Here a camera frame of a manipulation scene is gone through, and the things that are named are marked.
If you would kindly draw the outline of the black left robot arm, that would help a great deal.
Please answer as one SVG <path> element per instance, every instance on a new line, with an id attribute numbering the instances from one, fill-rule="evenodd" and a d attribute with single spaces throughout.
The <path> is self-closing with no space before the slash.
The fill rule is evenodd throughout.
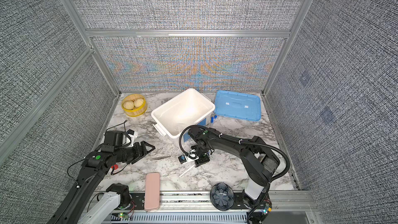
<path id="1" fill-rule="evenodd" d="M 118 162 L 135 164 L 154 150 L 155 146 L 145 141 L 132 147 L 116 142 L 101 144 L 85 157 L 73 187 L 48 223 L 78 223 L 92 194 L 112 166 Z"/>

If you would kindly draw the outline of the metal tweezers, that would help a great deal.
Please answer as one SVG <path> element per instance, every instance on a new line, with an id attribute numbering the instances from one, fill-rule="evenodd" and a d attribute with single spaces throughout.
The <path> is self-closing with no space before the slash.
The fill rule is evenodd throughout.
<path id="1" fill-rule="evenodd" d="M 151 158 L 150 161 L 158 161 L 162 159 L 167 159 L 170 158 L 171 156 L 162 156 L 162 157 L 156 157 L 156 158 Z"/>

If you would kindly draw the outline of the clear glass stirring rod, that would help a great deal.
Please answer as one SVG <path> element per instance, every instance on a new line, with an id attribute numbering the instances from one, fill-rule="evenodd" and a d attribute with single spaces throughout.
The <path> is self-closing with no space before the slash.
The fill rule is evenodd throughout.
<path id="1" fill-rule="evenodd" d="M 179 175 L 179 177 L 183 177 L 187 172 L 189 172 L 191 169 L 193 169 L 195 167 L 195 165 L 192 165 L 191 167 L 189 167 L 188 169 L 186 169 L 183 173 L 181 173 Z"/>

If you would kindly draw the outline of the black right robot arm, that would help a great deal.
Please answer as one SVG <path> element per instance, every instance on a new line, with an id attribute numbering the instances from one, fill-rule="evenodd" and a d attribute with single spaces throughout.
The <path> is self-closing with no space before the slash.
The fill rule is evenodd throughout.
<path id="1" fill-rule="evenodd" d="M 249 176 L 248 185 L 243 191 L 243 202 L 248 208 L 260 205 L 261 198 L 266 195 L 271 183 L 286 173 L 284 170 L 278 175 L 275 174 L 280 165 L 275 152 L 282 151 L 267 145 L 258 136 L 240 139 L 201 125 L 191 125 L 186 132 L 195 142 L 191 146 L 192 153 L 186 152 L 186 155 L 194 156 L 196 167 L 208 163 L 210 154 L 215 150 L 240 158 Z"/>

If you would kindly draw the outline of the white plastic storage bin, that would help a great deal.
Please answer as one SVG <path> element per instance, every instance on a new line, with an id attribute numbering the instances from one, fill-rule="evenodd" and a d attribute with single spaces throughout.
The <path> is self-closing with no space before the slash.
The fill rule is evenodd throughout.
<path id="1" fill-rule="evenodd" d="M 215 110 L 214 103 L 197 90 L 190 88 L 151 112 L 153 126 L 161 136 L 179 146 L 182 131 L 190 125 L 207 125 Z"/>

